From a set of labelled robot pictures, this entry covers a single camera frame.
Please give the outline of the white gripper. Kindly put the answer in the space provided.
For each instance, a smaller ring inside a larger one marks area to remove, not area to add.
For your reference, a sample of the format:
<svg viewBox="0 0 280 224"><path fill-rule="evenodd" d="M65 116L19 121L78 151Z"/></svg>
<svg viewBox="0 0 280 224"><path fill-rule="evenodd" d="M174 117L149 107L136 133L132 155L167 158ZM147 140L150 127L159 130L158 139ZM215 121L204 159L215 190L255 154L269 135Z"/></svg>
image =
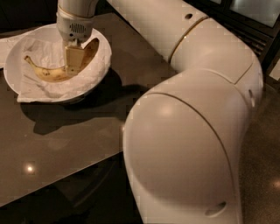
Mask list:
<svg viewBox="0 0 280 224"><path fill-rule="evenodd" d="M92 33L95 10L89 7L59 7L57 11L57 28L64 46L66 74L77 75L81 70L84 49L81 44L86 42Z"/></svg>

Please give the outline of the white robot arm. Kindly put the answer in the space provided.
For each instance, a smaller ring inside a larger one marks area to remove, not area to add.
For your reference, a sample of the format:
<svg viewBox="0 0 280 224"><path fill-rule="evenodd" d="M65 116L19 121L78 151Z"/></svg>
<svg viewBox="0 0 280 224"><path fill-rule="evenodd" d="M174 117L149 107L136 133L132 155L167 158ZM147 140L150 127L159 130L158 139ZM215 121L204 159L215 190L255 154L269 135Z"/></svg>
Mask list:
<svg viewBox="0 0 280 224"><path fill-rule="evenodd" d="M142 220L242 224L239 158L260 104L254 52L184 0L108 0L174 68L132 107L123 156Z"/></svg>

